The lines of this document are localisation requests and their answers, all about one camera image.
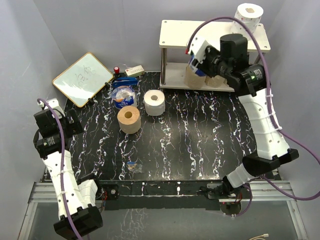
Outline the white red cardboard box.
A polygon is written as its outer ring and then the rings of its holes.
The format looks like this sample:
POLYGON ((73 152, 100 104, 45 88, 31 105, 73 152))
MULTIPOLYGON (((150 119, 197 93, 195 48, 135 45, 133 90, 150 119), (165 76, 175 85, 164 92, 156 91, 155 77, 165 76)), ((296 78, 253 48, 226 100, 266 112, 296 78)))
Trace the white red cardboard box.
POLYGON ((137 65, 134 67, 127 68, 124 71, 124 73, 127 77, 135 78, 135 77, 139 77, 139 76, 143 75, 145 73, 145 70, 141 65, 137 65))

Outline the white two-tier shelf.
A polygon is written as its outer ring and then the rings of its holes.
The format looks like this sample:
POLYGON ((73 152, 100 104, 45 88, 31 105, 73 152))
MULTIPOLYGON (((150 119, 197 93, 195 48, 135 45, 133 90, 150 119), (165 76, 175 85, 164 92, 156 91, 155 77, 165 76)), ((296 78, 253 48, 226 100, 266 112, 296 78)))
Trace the white two-tier shelf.
MULTIPOLYGON (((185 53, 187 43, 194 32, 194 30, 204 23, 204 21, 191 21, 191 20, 163 20, 161 22, 159 47, 161 48, 161 70, 160 70, 160 88, 163 89, 190 89, 185 85, 184 79, 186 75, 186 63, 182 62, 167 62, 168 49, 182 49, 185 53)), ((203 28, 201 28, 195 38, 203 37, 207 42, 215 47, 220 48, 220 37, 231 33, 232 22, 214 21, 203 28)), ((259 23, 255 32, 253 33, 263 55, 271 50, 270 43, 266 34, 266 30, 262 23, 259 23)), ((248 41, 248 53, 257 52, 257 49, 252 40, 248 41)), ((234 92, 224 82, 217 87, 211 87, 206 84, 199 90, 202 91, 218 91, 218 92, 234 92)))

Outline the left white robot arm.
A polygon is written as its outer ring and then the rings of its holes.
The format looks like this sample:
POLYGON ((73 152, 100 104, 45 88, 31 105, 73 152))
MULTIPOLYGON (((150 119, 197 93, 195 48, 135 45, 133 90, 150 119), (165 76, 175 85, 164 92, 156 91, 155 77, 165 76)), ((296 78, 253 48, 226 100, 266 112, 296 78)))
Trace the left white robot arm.
POLYGON ((84 130, 71 110, 73 122, 56 110, 60 122, 46 108, 34 118, 38 126, 33 144, 46 166, 58 203, 58 222, 55 232, 66 240, 78 240, 103 226, 96 200, 103 195, 103 187, 93 173, 76 180, 68 140, 84 130))

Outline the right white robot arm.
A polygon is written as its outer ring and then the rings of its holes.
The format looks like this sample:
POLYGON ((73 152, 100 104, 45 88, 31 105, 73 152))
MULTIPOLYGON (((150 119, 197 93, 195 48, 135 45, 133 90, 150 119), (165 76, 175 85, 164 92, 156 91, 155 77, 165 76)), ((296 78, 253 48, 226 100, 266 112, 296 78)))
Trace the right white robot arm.
POLYGON ((261 64, 249 64, 248 40, 243 35, 227 34, 220 38, 220 49, 207 42, 200 69, 208 77, 220 76, 234 89, 243 105, 256 140, 256 151, 246 155, 234 171, 226 175, 214 193, 233 199, 250 180, 290 163, 299 157, 280 133, 266 73, 261 64))

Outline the small whiteboard wooden frame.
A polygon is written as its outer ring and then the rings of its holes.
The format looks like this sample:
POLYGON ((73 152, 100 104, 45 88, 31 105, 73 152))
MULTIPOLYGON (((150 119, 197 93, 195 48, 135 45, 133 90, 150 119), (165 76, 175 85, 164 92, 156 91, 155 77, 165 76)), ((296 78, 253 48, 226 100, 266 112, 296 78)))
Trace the small whiteboard wooden frame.
POLYGON ((52 80, 52 84, 74 105, 82 108, 114 75, 90 52, 52 80))

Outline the white floral paper roll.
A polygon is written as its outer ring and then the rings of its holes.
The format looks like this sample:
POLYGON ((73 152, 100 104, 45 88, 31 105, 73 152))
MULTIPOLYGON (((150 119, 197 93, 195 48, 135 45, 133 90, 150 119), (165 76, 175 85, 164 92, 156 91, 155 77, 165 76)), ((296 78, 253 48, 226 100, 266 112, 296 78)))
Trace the white floral paper roll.
MULTIPOLYGON (((253 34, 261 21, 264 10, 261 6, 253 3, 242 3, 237 7, 234 18, 243 22, 253 34)), ((232 22, 231 33, 247 34, 247 31, 236 21, 232 22)))

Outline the plastic wrapped blue tissue roll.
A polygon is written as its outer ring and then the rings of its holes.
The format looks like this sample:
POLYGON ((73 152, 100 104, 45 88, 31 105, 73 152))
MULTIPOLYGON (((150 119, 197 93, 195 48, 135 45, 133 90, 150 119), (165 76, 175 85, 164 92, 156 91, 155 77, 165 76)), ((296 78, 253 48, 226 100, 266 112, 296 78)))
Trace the plastic wrapped blue tissue roll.
POLYGON ((137 107, 137 97, 131 86, 116 87, 111 93, 111 99, 117 109, 126 106, 137 107))

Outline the brown paper roll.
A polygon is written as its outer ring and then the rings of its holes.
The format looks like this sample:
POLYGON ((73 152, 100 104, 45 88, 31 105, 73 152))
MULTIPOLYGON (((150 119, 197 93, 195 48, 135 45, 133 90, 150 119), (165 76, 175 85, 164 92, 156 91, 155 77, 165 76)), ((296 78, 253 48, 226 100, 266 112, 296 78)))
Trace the brown paper roll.
POLYGON ((206 77, 205 84, 212 88, 220 88, 226 86, 226 79, 216 75, 215 77, 206 77))
POLYGON ((192 90, 199 90, 205 85, 206 76, 198 76, 187 66, 185 69, 184 84, 192 90))
POLYGON ((120 129, 125 134, 135 134, 141 128, 140 111, 134 106, 125 106, 117 114, 120 129))

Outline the blue stapler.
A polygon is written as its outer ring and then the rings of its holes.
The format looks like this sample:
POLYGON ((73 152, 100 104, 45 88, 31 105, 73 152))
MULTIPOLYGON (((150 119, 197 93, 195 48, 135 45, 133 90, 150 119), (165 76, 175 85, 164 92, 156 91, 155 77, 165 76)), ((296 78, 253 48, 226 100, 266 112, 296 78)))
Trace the blue stapler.
POLYGON ((118 77, 113 81, 112 86, 118 88, 121 86, 133 86, 137 84, 138 80, 136 77, 118 77))

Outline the crumpled plastic wrapper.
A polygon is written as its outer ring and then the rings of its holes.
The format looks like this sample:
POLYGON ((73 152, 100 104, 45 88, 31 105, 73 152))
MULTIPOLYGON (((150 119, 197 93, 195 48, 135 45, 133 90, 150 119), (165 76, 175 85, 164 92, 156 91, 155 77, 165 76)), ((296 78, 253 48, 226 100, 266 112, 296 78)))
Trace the crumpled plastic wrapper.
POLYGON ((143 166, 140 163, 134 161, 128 161, 126 163, 128 170, 132 173, 141 173, 143 166))

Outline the aluminium rail frame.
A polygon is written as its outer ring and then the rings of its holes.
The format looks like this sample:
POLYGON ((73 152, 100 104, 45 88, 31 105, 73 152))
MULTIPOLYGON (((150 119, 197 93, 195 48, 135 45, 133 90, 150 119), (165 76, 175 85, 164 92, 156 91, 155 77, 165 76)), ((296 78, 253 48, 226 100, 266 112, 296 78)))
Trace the aluminium rail frame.
MULTIPOLYGON (((233 202, 233 198, 213 192, 213 189, 220 184, 218 180, 107 180, 101 182, 102 188, 107 193, 107 205, 104 207, 106 211, 143 208, 215 210, 219 202, 233 202)), ((241 190, 242 202, 286 201, 298 239, 308 239, 297 201, 289 197, 293 191, 288 181, 275 180, 269 184, 266 180, 257 179, 251 181, 249 186, 249 190, 241 190)), ((29 238, 36 208, 40 203, 56 202, 52 182, 34 183, 18 239, 29 238)))

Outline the blue paper roll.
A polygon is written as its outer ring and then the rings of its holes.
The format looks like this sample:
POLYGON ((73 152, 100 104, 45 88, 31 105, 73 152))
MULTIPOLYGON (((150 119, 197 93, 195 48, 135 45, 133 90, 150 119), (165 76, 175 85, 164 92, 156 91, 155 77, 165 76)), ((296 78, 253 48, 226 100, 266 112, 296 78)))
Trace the blue paper roll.
POLYGON ((196 59, 194 55, 191 56, 188 66, 190 67, 191 71, 196 74, 199 77, 205 77, 206 74, 199 68, 201 64, 199 61, 196 59))

